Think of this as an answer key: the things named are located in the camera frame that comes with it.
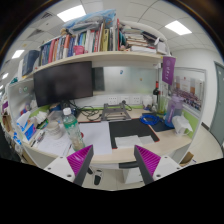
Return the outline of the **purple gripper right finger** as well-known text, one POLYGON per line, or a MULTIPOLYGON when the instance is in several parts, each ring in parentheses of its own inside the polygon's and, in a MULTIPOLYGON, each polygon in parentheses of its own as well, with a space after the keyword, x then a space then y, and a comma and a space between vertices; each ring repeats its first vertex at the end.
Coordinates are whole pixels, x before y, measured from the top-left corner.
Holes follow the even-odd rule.
POLYGON ((148 185, 152 183, 154 181, 153 174, 161 157, 138 145, 134 146, 134 156, 138 163, 144 184, 148 185))

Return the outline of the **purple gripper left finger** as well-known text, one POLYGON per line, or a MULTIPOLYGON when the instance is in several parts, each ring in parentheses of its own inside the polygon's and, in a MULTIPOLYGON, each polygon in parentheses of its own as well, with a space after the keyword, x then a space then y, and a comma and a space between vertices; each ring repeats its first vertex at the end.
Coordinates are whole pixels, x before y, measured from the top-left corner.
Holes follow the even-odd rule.
POLYGON ((75 174, 74 184, 81 186, 93 157, 93 146, 87 146, 67 157, 67 161, 75 174))

